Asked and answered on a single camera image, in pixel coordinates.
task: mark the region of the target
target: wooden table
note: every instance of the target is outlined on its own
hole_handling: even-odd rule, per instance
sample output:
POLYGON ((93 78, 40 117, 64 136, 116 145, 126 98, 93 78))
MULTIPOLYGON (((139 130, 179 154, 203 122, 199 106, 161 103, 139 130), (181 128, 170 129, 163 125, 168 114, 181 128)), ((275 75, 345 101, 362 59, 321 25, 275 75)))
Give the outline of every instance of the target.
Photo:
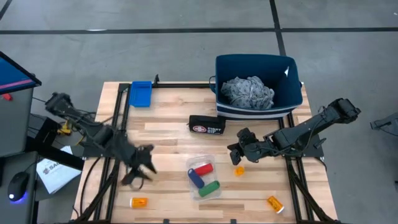
MULTIPOLYGON (((104 83, 97 121, 112 116, 118 85, 119 82, 104 83)), ((295 124, 311 117, 304 86, 302 94, 303 104, 293 111, 295 124)), ((260 138, 278 129, 278 122, 227 121, 226 130, 221 136, 191 133, 187 126, 189 115, 215 116, 215 106, 215 94, 208 88, 154 88, 150 108, 130 107, 127 122, 129 139, 136 145, 155 145, 152 160, 158 174, 147 172, 154 181, 145 181, 139 192, 118 184, 112 223, 162 223, 164 218, 174 223, 229 223, 231 219, 237 219, 238 223, 295 222, 285 159, 280 156, 266 157, 258 164, 243 159, 239 165, 244 166, 245 173, 235 177, 235 166, 226 148, 237 141, 236 133, 240 129, 248 127, 260 138), (185 163, 191 157, 204 154, 215 158, 222 194, 219 199, 198 203, 190 198, 185 163), (271 195, 284 204, 282 213, 276 214, 267 204, 266 198, 271 195), (130 208, 131 197, 148 198, 147 207, 130 208)), ((81 188, 94 160, 92 158, 85 162, 75 208, 79 207, 81 188)), ((310 193, 326 214, 337 218, 324 166, 313 158, 303 158, 303 164, 310 193)), ((97 163, 88 179, 83 209, 98 191, 102 165, 103 159, 97 163)), ((119 180, 124 174, 125 167, 121 165, 119 180)), ((298 192, 302 215, 306 219, 303 198, 298 192)), ((102 218, 105 217, 107 202, 108 195, 103 200, 102 218)))

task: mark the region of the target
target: concrete floor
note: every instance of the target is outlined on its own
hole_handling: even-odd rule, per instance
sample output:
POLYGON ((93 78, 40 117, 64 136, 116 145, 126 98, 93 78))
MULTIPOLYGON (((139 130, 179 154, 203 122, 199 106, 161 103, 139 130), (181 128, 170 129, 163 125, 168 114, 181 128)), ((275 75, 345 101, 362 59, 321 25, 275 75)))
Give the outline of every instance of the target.
MULTIPOLYGON (((282 28, 398 27, 396 0, 276 0, 282 28)), ((0 30, 273 27, 268 0, 13 0, 0 30)), ((283 33, 313 113, 336 98, 362 110, 322 132, 339 219, 398 220, 398 139, 369 122, 398 111, 398 32, 283 33)), ((70 93, 95 111, 105 81, 207 80, 221 54, 279 54, 275 33, 0 35, 0 50, 42 80, 41 99, 70 93)), ((35 101, 32 112, 48 114, 35 101)), ((76 139, 59 139, 73 143, 76 139)), ((39 223, 70 218, 78 179, 40 202, 39 223)))

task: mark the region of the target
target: computer mouse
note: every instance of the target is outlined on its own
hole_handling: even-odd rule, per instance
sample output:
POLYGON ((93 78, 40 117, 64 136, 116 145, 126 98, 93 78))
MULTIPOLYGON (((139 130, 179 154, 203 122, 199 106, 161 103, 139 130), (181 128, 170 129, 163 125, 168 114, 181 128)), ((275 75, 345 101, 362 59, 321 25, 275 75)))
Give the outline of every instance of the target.
POLYGON ((11 179, 8 185, 8 198, 11 201, 16 202, 24 196, 28 180, 27 172, 19 172, 11 179))

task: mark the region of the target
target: crumpled gray towel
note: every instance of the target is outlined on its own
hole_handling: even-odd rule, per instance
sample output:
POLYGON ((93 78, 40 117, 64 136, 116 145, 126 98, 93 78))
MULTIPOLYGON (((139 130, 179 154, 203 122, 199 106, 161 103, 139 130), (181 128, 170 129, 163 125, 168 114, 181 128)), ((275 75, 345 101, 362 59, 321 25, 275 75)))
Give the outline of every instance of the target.
POLYGON ((259 77, 248 79, 234 78, 223 83, 221 92, 227 96, 229 103, 244 109, 264 110, 274 105, 274 91, 266 86, 259 77))

